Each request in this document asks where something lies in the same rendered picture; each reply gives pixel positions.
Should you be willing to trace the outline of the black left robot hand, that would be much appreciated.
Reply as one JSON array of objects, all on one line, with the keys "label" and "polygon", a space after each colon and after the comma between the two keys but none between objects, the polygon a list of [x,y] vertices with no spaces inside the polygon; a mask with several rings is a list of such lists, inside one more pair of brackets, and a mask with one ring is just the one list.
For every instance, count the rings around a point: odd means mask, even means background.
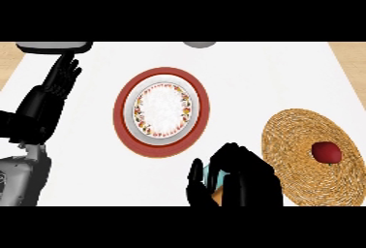
[{"label": "black left robot hand", "polygon": [[28,91],[16,112],[0,110],[0,138],[10,143],[43,144],[53,136],[80,73],[78,60],[74,53],[66,52],[43,83]]}]

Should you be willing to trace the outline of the round wicker placemat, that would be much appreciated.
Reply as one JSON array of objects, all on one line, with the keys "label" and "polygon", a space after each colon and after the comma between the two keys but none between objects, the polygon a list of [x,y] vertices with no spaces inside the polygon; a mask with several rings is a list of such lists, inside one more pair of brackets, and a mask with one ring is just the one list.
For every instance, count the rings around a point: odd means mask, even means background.
[{"label": "round wicker placemat", "polygon": [[[320,163],[311,145],[329,141],[341,149],[338,163]],[[282,191],[300,206],[359,206],[366,199],[366,165],[357,146],[335,122],[317,112],[291,108],[269,119],[261,156],[280,179]]]}]

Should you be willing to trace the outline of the pale grey appliance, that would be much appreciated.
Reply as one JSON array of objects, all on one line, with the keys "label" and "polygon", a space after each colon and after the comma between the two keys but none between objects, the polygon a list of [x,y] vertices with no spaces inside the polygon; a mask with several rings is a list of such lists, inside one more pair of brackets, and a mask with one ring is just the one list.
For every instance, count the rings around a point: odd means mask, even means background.
[{"label": "pale grey appliance", "polygon": [[62,54],[66,51],[74,53],[86,52],[92,42],[16,42],[16,46],[25,53],[35,54]]}]

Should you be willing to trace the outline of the blue and orange cupcake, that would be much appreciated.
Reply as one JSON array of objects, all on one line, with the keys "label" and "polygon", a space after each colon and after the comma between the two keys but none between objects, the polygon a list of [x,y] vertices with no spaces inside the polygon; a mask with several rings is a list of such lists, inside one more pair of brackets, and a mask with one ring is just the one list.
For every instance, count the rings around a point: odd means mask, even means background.
[{"label": "blue and orange cupcake", "polygon": [[223,191],[223,179],[227,172],[221,162],[210,162],[204,169],[205,185],[204,185],[204,206],[218,207],[226,203]]}]

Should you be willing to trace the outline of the grey round object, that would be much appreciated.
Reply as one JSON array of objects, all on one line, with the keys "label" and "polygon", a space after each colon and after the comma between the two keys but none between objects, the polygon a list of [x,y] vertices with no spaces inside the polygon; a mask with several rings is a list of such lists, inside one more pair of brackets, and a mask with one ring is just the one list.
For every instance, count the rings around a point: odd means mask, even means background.
[{"label": "grey round object", "polygon": [[192,48],[207,48],[211,47],[216,42],[183,42],[186,46]]}]

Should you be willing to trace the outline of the red rimmed white plate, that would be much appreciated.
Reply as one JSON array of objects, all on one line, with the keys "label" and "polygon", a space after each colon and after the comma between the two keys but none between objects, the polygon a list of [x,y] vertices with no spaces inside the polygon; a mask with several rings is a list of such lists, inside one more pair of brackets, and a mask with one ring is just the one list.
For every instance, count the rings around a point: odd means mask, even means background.
[{"label": "red rimmed white plate", "polygon": [[114,129],[139,155],[177,155],[198,141],[208,122],[207,90],[186,71],[159,67],[124,85],[114,103]]}]

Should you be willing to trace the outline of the red apple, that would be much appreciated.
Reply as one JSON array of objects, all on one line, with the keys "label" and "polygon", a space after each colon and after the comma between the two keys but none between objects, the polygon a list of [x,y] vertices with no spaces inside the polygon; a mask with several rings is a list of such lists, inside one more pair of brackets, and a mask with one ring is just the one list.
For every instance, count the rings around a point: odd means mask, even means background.
[{"label": "red apple", "polygon": [[337,164],[342,160],[340,147],[329,141],[320,141],[311,144],[311,156],[319,163]]}]

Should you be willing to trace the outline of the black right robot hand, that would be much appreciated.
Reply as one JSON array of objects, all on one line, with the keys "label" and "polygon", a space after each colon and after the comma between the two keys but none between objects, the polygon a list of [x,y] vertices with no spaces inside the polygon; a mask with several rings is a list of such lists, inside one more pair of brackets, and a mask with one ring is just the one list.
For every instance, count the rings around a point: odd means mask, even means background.
[{"label": "black right robot hand", "polygon": [[[221,162],[227,172],[223,179],[223,207],[283,205],[280,180],[275,170],[244,146],[236,142],[226,143],[210,161]],[[187,179],[187,202],[193,207],[208,207],[204,206],[204,162],[199,158],[193,160]]]}]

